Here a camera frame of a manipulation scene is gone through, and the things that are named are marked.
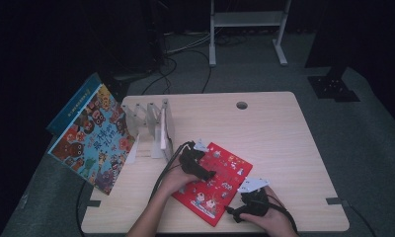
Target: colorful book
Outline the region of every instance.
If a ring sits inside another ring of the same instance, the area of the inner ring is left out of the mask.
[[[200,164],[206,170],[216,171],[207,182],[187,184],[173,197],[212,226],[216,226],[237,193],[238,188],[248,176],[253,165],[229,151],[210,143]]]
[[[59,136],[48,154],[109,195],[134,137],[125,113],[97,73],[46,128]]]

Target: left hand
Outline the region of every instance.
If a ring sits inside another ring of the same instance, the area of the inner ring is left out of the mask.
[[[186,174],[180,164],[179,157],[171,165],[167,174],[164,176],[161,182],[160,189],[166,189],[170,194],[178,191],[184,185],[198,181],[199,178],[195,175]]]

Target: floor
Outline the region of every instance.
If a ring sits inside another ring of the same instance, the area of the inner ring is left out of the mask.
[[[395,120],[367,80],[350,68],[342,79],[359,102],[318,99],[307,77],[325,75],[329,68],[304,67],[315,35],[283,37],[288,60],[284,67],[272,46],[274,36],[218,39],[217,65],[212,68],[207,43],[171,55],[160,72],[131,83],[126,94],[292,92],[339,197],[355,207],[377,236],[395,236]],[[166,36],[166,47],[173,50],[201,37]],[[44,155],[2,236],[83,236],[77,223],[82,222],[91,191],[92,187]],[[348,231],[300,235],[372,236],[353,208],[345,211],[351,224]]]

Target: metal stand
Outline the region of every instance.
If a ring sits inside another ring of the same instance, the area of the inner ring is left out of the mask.
[[[210,2],[210,43],[209,43],[209,65],[216,65],[215,54],[215,28],[216,27],[263,27],[279,26],[277,39],[273,40],[275,51],[280,65],[287,65],[287,60],[281,49],[281,39],[286,26],[291,0],[286,0],[283,11],[270,12],[226,12],[215,13],[214,0]]]

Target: red book cover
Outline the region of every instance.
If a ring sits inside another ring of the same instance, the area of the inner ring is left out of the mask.
[[[216,171],[216,175],[206,182],[187,184],[173,193],[173,198],[215,226],[253,165],[214,143],[207,148],[199,163],[206,170]]]

